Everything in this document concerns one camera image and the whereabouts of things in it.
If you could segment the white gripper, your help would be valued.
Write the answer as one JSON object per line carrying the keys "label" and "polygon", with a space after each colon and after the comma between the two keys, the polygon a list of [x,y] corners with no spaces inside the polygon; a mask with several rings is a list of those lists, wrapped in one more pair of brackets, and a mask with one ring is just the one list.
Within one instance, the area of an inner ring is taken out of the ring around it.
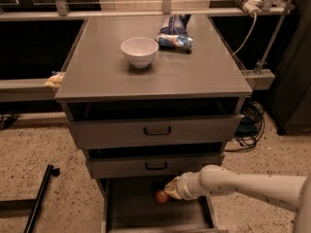
{"label": "white gripper", "polygon": [[164,192],[175,199],[190,201],[203,195],[200,173],[187,172],[174,178],[164,187]]}

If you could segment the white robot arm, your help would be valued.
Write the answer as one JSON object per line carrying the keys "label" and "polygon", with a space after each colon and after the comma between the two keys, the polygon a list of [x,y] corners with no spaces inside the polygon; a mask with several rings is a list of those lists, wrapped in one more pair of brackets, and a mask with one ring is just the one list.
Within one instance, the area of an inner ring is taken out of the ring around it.
{"label": "white robot arm", "polygon": [[174,178],[164,192],[187,201],[238,192],[295,212],[293,233],[311,233],[311,176],[243,174],[207,165]]}

